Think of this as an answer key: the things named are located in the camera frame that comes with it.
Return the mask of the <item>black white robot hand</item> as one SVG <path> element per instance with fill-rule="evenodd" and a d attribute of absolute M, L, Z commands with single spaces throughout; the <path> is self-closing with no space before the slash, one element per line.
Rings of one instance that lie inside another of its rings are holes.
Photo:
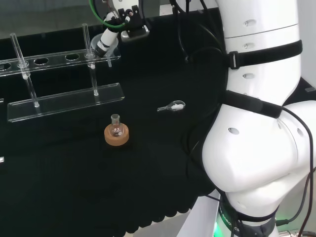
<path fill-rule="evenodd" d="M 139 0 L 90 0 L 89 5 L 105 27 L 95 48 L 99 57 L 107 53 L 118 37 L 122 42 L 128 42 L 144 38 L 149 33 Z"/>

